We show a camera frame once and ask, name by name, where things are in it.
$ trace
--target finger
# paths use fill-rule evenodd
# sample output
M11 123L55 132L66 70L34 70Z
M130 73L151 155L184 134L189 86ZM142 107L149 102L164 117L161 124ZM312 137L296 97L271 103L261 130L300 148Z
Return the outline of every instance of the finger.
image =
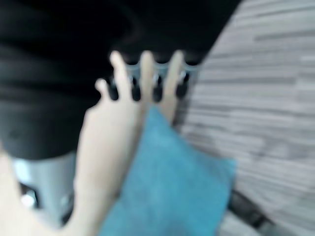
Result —
M152 100L153 86L153 56L149 51L144 51L141 56L141 92L145 103Z
M117 86L119 100L132 100L130 81L128 81L126 66L119 52L113 51L110 61L114 67L114 82Z
M170 61L167 78L164 83L163 99L158 104L166 119L172 123L178 100L176 98L176 87L179 80L179 72L183 62L183 53L177 51Z

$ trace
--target metal clip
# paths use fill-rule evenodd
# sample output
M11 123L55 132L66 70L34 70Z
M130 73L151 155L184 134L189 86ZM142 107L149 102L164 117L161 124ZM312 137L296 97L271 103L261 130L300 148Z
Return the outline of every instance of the metal clip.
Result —
M141 68L138 62L135 65L126 64L127 76L131 83L131 96L136 102L141 100L141 89L140 89L140 79L141 79Z
M189 89L189 84L191 83L191 80L196 77L198 70L198 65L188 65L185 62L183 63L180 81L176 88L176 96L178 99L183 99L185 97Z
M154 63L153 100L158 103L163 99L163 84L168 72L168 63Z

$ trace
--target gray wood-grain floor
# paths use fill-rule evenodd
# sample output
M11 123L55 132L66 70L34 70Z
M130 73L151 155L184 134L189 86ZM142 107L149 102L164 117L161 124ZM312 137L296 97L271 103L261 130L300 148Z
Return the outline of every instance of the gray wood-grain floor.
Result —
M236 159L236 188L272 219L314 236L315 0L245 0L175 125L198 149ZM227 214L220 235L256 233Z

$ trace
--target blue towel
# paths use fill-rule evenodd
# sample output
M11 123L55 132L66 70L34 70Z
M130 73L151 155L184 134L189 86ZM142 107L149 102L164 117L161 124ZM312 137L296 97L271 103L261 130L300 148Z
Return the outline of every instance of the blue towel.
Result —
M196 151L152 107L121 196L99 236L215 235L234 174L234 161Z

